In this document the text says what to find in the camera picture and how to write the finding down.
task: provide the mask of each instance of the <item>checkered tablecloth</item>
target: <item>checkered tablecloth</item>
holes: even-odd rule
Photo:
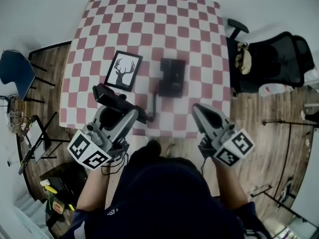
[[[135,122],[131,133],[197,137],[194,103],[229,116],[230,80],[219,4],[211,0],[89,0],[72,41],[60,100],[60,126],[82,128],[100,104],[92,87],[103,83],[117,50],[143,56],[127,100],[152,114],[153,92],[162,78],[160,59],[186,60],[183,97],[157,98],[157,119]]]

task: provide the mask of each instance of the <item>picture frame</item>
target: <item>picture frame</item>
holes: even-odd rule
[[[142,56],[118,50],[114,55],[104,85],[128,92],[132,91],[142,58]]]

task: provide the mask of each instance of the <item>blue chair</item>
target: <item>blue chair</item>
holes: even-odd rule
[[[54,87],[55,85],[36,77],[32,66],[47,72],[44,68],[30,63],[30,61],[20,52],[15,50],[5,50],[0,59],[0,79],[3,84],[14,82],[21,100],[44,103],[44,101],[26,97],[30,88],[35,89],[35,87],[31,86],[33,81],[38,80]]]

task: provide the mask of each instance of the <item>wooden floor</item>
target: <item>wooden floor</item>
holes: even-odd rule
[[[28,97],[44,100],[45,104],[35,102],[18,102],[17,107],[24,111],[24,116],[30,117],[38,115],[45,124],[54,112],[59,112],[59,98],[63,78],[64,63],[68,54],[69,45],[49,49],[36,53],[32,57],[32,62],[48,70],[47,73],[35,69],[36,75],[53,82],[56,87],[52,88],[44,83],[37,82],[34,86],[36,90],[30,90]],[[241,94],[236,100],[231,101],[231,120],[240,127],[245,128],[256,143],[256,148],[236,170],[240,182],[247,194],[254,192],[266,185],[272,185],[269,191],[274,195],[279,184],[279,179],[284,167],[286,150],[288,144],[289,125],[268,124],[263,126],[262,120],[283,119],[287,121],[302,122],[300,112],[303,103],[315,103],[319,101],[319,94],[308,88],[296,89],[290,93],[272,95],[261,98],[257,94]],[[47,130],[51,138],[71,139],[75,130],[62,128],[59,126],[58,116],[53,120]],[[283,178],[279,184],[276,197],[280,194],[284,184],[289,177],[294,178],[293,193],[296,194],[300,188],[309,158],[309,147],[306,146],[306,139],[312,139],[311,126],[292,126],[292,136],[290,149]],[[167,146],[174,142],[177,144],[180,156],[190,159],[197,168],[200,168],[203,158],[197,148],[199,139],[173,139],[163,137],[159,139],[162,151],[165,152]],[[128,142],[131,147],[129,154],[142,147],[146,143],[145,137],[129,136]],[[42,187],[39,184],[39,176],[50,170],[51,166],[56,166],[64,162],[72,161],[71,155],[66,150],[67,143],[59,147],[55,155],[57,159],[50,159],[49,162],[41,160],[37,164],[29,163],[26,173],[32,191],[36,198],[44,200]],[[107,200],[110,203],[116,189],[121,171],[110,178]],[[215,168],[209,160],[204,168],[204,177],[209,185],[213,196],[219,195]],[[292,216],[285,210],[276,212],[275,204],[264,195],[253,199],[256,203],[257,213],[270,233],[274,235],[289,223]],[[57,222],[52,228],[56,236],[63,234],[70,222],[73,213],[65,213],[66,221]]]

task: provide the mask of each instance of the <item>white wall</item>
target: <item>white wall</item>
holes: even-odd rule
[[[310,223],[303,222],[302,219],[297,217],[293,219],[288,227],[299,239],[310,239],[317,230],[316,227]]]
[[[88,0],[0,0],[0,51],[30,51],[71,40]],[[319,64],[319,0],[215,0],[225,18],[247,25],[245,41],[273,37],[282,31],[301,35]],[[0,93],[16,93],[3,87]]]
[[[319,227],[319,129],[314,129],[307,170],[291,209]]]
[[[5,107],[0,107],[0,225],[11,239],[32,238],[28,229],[19,221],[13,211],[13,205],[17,199],[27,193],[27,187],[23,175],[18,175],[20,167],[16,147],[16,138],[6,127]]]

